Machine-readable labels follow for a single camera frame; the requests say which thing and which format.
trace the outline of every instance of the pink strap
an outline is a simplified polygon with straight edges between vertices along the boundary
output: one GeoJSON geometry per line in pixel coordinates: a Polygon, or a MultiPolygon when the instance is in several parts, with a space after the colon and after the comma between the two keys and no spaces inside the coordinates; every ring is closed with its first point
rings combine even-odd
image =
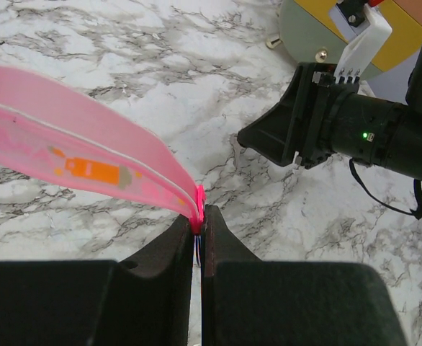
{"type": "Polygon", "coordinates": [[[38,74],[0,66],[0,164],[54,184],[181,213],[194,233],[205,194],[154,134],[38,74]]]}

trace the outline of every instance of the orange label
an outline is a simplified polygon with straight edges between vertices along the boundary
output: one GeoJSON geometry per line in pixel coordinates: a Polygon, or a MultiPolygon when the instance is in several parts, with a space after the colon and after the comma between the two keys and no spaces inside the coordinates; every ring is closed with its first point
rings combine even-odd
{"type": "Polygon", "coordinates": [[[120,168],[111,164],[103,164],[98,161],[80,159],[66,160],[66,169],[75,177],[82,177],[109,184],[118,185],[120,181],[120,168]]]}

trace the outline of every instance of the yellow panel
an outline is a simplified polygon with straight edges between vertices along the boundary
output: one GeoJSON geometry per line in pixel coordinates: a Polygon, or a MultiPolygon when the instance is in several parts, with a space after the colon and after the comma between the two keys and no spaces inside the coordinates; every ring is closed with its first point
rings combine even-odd
{"type": "MultiPolygon", "coordinates": [[[[336,0],[295,0],[305,11],[325,25],[344,42],[329,11],[336,0]]],[[[380,4],[380,11],[392,27],[392,34],[374,57],[373,64],[381,71],[388,71],[412,56],[422,45],[422,26],[403,11],[393,0],[380,4]]]]}

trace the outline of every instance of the black cable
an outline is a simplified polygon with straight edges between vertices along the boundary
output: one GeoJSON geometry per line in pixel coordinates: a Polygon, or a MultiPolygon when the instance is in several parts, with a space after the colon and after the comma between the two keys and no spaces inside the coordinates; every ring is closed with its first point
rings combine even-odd
{"type": "Polygon", "coordinates": [[[202,266],[202,237],[200,235],[194,236],[194,247],[195,247],[195,258],[197,260],[198,267],[202,266]]]}
{"type": "Polygon", "coordinates": [[[416,210],[410,209],[410,211],[404,211],[395,207],[392,207],[391,205],[388,205],[387,203],[382,202],[381,200],[378,200],[375,196],[371,194],[370,191],[368,191],[367,187],[364,185],[363,180],[358,175],[355,163],[353,159],[350,159],[349,161],[350,166],[350,172],[352,173],[352,177],[355,178],[356,182],[360,184],[361,187],[363,187],[363,190],[370,196],[373,200],[380,203],[381,205],[385,206],[386,208],[389,208],[390,210],[396,211],[398,213],[402,213],[409,216],[414,216],[418,220],[422,219],[422,184],[420,180],[414,179],[414,197],[416,198],[416,202],[418,204],[418,207],[416,210]]]}

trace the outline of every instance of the white marble surface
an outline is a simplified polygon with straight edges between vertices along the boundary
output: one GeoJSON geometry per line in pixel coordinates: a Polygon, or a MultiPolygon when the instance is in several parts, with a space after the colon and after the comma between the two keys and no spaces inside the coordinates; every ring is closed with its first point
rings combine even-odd
{"type": "MultiPolygon", "coordinates": [[[[422,220],[376,205],[343,157],[282,169],[230,140],[279,99],[294,71],[283,49],[264,45],[276,32],[277,2],[0,0],[0,63],[59,79],[159,134],[261,258],[373,266],[408,344],[422,346],[422,220]]],[[[360,172],[379,196],[414,204],[409,178],[360,172]]],[[[174,217],[0,168],[0,260],[121,260],[174,217]]],[[[199,343],[198,287],[195,278],[191,345],[199,343]]]]}

